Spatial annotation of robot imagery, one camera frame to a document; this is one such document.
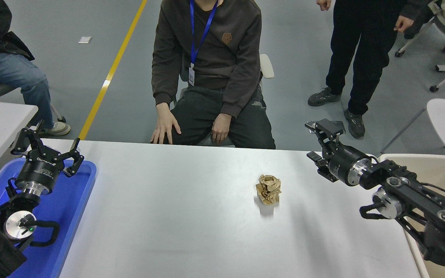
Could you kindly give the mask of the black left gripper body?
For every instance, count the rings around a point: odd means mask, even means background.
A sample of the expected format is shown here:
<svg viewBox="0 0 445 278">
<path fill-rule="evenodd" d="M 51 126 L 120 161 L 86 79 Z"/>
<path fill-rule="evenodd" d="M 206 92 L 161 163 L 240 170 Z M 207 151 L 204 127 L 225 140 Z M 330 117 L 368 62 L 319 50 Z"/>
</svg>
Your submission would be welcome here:
<svg viewBox="0 0 445 278">
<path fill-rule="evenodd" d="M 64 169 L 62 160 L 54 160 L 52 156 L 40 156 L 38 151 L 27 154 L 15 185 L 20 190 L 37 185 L 41 192 L 53 192 L 59 173 Z"/>
</svg>

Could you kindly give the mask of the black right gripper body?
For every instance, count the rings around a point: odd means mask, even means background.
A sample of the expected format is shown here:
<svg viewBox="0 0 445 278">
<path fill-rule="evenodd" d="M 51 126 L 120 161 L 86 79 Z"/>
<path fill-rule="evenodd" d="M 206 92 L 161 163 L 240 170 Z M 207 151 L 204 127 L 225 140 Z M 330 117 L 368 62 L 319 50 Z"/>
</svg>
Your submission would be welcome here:
<svg viewBox="0 0 445 278">
<path fill-rule="evenodd" d="M 358 185 L 366 167 L 366 154 L 352 146 L 339 146 L 328 167 L 332 175 L 346 185 Z"/>
</svg>

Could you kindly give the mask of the lanyard person's right hand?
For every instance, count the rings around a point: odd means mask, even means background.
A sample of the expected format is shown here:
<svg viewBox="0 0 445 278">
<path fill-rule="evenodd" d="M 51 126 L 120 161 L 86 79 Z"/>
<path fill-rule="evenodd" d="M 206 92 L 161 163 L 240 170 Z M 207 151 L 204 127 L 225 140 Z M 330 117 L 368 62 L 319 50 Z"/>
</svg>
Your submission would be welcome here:
<svg viewBox="0 0 445 278">
<path fill-rule="evenodd" d="M 165 139 L 168 144 L 173 144 L 173 129 L 177 134 L 181 134 L 181 128 L 175 116 L 170 110 L 168 103 L 163 102 L 156 105 L 157 121 L 150 142 L 152 144 L 164 144 Z"/>
</svg>

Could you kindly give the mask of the lanyard person's left hand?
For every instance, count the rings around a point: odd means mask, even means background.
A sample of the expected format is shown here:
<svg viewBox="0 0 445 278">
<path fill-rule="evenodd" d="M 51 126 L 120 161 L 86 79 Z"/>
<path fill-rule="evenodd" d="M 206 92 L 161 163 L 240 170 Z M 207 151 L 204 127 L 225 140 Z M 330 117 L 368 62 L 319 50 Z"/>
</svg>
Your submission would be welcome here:
<svg viewBox="0 0 445 278">
<path fill-rule="evenodd" d="M 219 145 L 227 139 L 232 118 L 229 114 L 219 113 L 212 125 L 212 142 Z"/>
</svg>

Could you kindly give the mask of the standing person's left hand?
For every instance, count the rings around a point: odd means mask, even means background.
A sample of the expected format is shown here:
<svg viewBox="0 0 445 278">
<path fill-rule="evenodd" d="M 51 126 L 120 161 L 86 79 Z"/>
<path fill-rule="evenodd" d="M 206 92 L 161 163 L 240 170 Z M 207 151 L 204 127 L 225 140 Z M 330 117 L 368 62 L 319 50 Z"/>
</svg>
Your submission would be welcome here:
<svg viewBox="0 0 445 278">
<path fill-rule="evenodd" d="M 400 15 L 394 25 L 394 31 L 404 33 L 406 29 L 413 25 L 413 23 L 413 19 Z"/>
</svg>

